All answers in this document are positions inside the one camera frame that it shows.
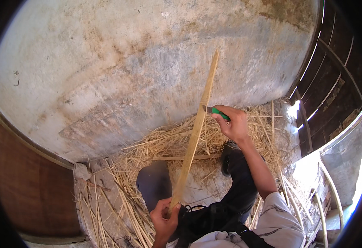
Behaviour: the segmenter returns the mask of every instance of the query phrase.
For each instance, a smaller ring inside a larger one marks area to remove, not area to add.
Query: white shirt
[[[290,213],[288,206],[277,192],[266,197],[257,229],[252,231],[275,248],[299,248],[305,236],[297,219]],[[168,243],[167,248],[174,248],[177,241]],[[240,235],[225,231],[208,233],[189,246],[189,248],[239,247],[248,248]]]

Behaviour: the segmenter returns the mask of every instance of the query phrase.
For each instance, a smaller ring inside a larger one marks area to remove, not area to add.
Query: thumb
[[[227,122],[224,120],[224,118],[217,113],[212,113],[211,117],[213,117],[219,124],[219,127],[221,128],[222,132],[228,128]]]
[[[171,217],[169,219],[169,222],[178,224],[178,213],[180,212],[181,203],[178,203],[173,207],[173,211],[171,212]]]

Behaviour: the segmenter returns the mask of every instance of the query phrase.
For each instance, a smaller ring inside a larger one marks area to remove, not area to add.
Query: sleeve
[[[252,231],[275,248],[301,247],[305,236],[278,192],[266,197],[257,229]]]

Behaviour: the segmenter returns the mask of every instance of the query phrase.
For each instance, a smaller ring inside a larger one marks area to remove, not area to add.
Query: black shoe
[[[224,144],[224,149],[222,151],[221,157],[219,158],[219,161],[221,163],[221,172],[224,176],[230,176],[230,173],[228,172],[229,155],[230,152],[234,149],[240,150],[236,142],[229,140]]]

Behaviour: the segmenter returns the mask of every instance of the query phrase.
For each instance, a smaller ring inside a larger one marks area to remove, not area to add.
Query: green utility knife
[[[225,115],[224,113],[222,113],[221,111],[219,111],[218,109],[216,109],[215,107],[207,107],[205,105],[202,105],[204,111],[206,111],[207,109],[207,113],[217,113],[220,114],[225,120],[227,120],[228,122],[230,122],[230,118],[229,116]]]

